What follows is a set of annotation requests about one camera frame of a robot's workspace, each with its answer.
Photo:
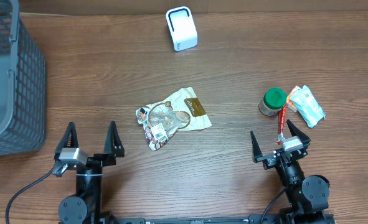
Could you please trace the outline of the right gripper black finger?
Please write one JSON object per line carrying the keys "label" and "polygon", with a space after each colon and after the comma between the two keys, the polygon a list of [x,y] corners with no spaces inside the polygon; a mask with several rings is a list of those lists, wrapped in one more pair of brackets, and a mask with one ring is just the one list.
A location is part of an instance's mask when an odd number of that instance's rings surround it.
{"label": "right gripper black finger", "polygon": [[293,137],[297,136],[303,143],[303,145],[310,143],[311,139],[309,138],[309,136],[300,131],[289,119],[286,121],[286,123]]}
{"label": "right gripper black finger", "polygon": [[253,162],[260,162],[260,158],[263,154],[253,131],[250,132],[250,136],[252,140],[252,160]]}

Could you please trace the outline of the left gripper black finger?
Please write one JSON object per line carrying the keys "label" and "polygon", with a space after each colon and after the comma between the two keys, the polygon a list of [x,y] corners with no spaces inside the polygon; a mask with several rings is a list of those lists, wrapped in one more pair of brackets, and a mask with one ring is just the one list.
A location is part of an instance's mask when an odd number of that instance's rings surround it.
{"label": "left gripper black finger", "polygon": [[74,122],[69,122],[62,139],[55,148],[55,155],[58,156],[62,152],[63,148],[78,148],[78,147],[79,144],[75,124]]}
{"label": "left gripper black finger", "polygon": [[103,152],[113,157],[125,156],[125,149],[118,135],[115,121],[110,122]]}

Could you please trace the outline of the red stick sachet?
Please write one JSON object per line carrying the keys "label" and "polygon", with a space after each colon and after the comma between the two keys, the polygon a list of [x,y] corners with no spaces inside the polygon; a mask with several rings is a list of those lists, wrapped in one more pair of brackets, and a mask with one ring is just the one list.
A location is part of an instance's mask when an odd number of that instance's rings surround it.
{"label": "red stick sachet", "polygon": [[277,143],[280,145],[285,137],[283,135],[283,128],[285,125],[285,118],[286,118],[286,108],[287,104],[285,104],[282,109],[278,113],[278,134],[277,134]]}

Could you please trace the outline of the teal wet wipes packet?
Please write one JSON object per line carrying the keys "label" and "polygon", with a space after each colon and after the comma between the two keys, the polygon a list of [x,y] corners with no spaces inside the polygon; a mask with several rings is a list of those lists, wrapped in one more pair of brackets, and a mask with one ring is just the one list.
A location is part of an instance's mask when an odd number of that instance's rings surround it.
{"label": "teal wet wipes packet", "polygon": [[297,90],[290,96],[290,100],[309,128],[315,127],[322,119],[326,118],[326,114],[308,86],[304,85]]}

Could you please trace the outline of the green lid jar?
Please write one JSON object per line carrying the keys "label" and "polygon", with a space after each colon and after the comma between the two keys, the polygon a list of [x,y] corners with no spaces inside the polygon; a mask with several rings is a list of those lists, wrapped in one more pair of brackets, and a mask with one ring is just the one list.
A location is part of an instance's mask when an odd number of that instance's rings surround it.
{"label": "green lid jar", "polygon": [[265,116],[276,115],[286,103],[286,93],[280,88],[269,89],[260,100],[258,108]]}

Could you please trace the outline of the beige snack bag red label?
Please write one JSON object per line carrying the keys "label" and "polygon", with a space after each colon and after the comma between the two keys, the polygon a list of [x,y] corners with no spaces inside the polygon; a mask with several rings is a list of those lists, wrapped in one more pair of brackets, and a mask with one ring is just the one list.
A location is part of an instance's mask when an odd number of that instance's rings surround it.
{"label": "beige snack bag red label", "polygon": [[165,146],[178,131],[199,131],[212,126],[194,89],[181,88],[165,100],[136,110],[152,151]]}

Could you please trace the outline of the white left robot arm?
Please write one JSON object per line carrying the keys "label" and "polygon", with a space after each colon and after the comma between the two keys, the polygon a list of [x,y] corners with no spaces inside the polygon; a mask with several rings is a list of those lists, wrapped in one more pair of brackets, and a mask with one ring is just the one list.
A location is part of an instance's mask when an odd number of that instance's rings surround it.
{"label": "white left robot arm", "polygon": [[75,124],[70,122],[55,149],[52,174],[61,177],[76,171],[75,194],[63,199],[58,208],[60,223],[116,223],[112,212],[102,211],[103,168],[114,166],[125,150],[116,123],[110,122],[102,153],[89,156],[80,149]]}

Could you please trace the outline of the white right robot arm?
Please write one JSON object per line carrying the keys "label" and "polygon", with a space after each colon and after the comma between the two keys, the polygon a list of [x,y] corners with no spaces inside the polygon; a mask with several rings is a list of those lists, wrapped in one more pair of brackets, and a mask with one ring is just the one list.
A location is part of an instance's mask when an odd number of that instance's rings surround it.
{"label": "white right robot arm", "polygon": [[[298,162],[308,155],[307,149],[311,139],[290,120],[286,123],[291,137],[284,139],[279,149],[265,156],[262,154],[254,132],[250,133],[253,162],[261,162],[265,170],[274,168],[283,186],[281,192],[267,205],[258,221],[260,223],[334,223],[334,217],[324,212],[329,207],[328,179],[322,175],[305,177]],[[279,214],[268,217],[268,211],[283,194],[287,196],[290,206],[280,209]]]}

